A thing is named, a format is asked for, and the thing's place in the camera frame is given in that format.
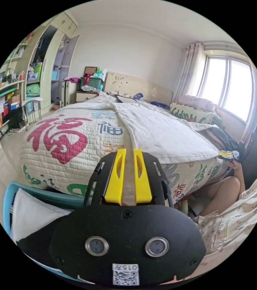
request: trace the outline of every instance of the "wooden headboard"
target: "wooden headboard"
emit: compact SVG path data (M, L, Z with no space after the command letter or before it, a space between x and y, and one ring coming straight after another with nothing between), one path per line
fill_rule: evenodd
M129 94L130 96L142 93L146 101L156 101L167 105L170 105L172 100L172 91L143 79L122 75L116 72L107 73L104 91L119 91L120 93Z

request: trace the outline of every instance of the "window frame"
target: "window frame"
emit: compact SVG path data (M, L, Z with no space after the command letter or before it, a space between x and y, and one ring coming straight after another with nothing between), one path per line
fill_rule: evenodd
M252 72L252 68L251 68L251 65L250 63L248 63L247 61L244 61L244 60L241 60L239 58L236 58L236 57L231 57L231 56L223 56L223 55L207 55L206 56L206 63L205 63L205 67L204 67L204 72L203 72L203 76L202 76L202 81L201 81L201 84L200 84L200 87L198 89L198 94L197 96L198 97L201 97L202 94L203 94L203 91L204 91L204 88L205 88L205 85L206 85L206 81L207 81L207 76L208 76L208 72L209 72L209 61L210 59L222 59L222 60L225 60L225 77L224 77L224 82L223 82L223 88L222 88L222 91L221 91L221 95L219 97L219 102L218 102L218 107L229 113L230 115L238 118L240 121L242 121L243 123L247 123L248 122L248 118L249 118L249 115L250 115L250 112L252 110L252 102L253 102L253 93L254 93L254 88L253 88L253 72ZM225 102L226 102L226 99L228 97L228 91L229 91L229 87L230 87L230 81L231 81L231 61L234 60L234 61L238 61L240 63L243 63L243 64L246 64L249 66L250 68L250 74L251 74L251 83L252 83L252 92L251 92L251 101L250 101L250 108L249 108L249 112L248 112L248 116L247 116L247 120L244 121L243 119L241 119L240 117L238 117L237 115L235 115L234 113L230 112L229 110L225 109L224 108L224 105L225 105Z

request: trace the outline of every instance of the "ceiling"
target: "ceiling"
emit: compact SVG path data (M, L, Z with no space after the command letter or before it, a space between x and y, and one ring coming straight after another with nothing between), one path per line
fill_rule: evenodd
M236 43L207 18L162 0L95 0L70 8L67 12L79 27L125 25L159 35L180 47L197 41Z

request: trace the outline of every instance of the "blue chair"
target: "blue chair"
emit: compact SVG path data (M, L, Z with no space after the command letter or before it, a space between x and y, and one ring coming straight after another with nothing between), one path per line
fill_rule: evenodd
M63 209L78 209L83 206L84 199L79 196L75 195L66 195L63 193L56 193L56 192L50 192L42 189L37 189L28 185L24 185L21 183L18 183L16 181L12 181L6 189L5 196L4 196L4 203L3 203L3 220L4 220L4 229L6 233L10 236L11 235L11 226L10 226L10 210L11 206L13 204L14 197L18 191L18 189L21 188L25 192L29 193L30 195L36 197L37 199L48 203L50 205L57 206L59 208ZM63 278L67 278L70 280L74 280L81 283L86 283L83 280L80 279L74 279L70 276L67 276L63 274L62 272L55 271L51 268L45 267L42 264L37 263L41 267L43 267L46 270L49 270L50 272L59 275Z

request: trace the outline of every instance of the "hand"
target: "hand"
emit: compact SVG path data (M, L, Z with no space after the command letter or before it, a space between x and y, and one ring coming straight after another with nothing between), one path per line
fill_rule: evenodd
M228 162L227 164L229 167L231 167L234 170L242 168L241 164L236 160L233 160L232 162Z

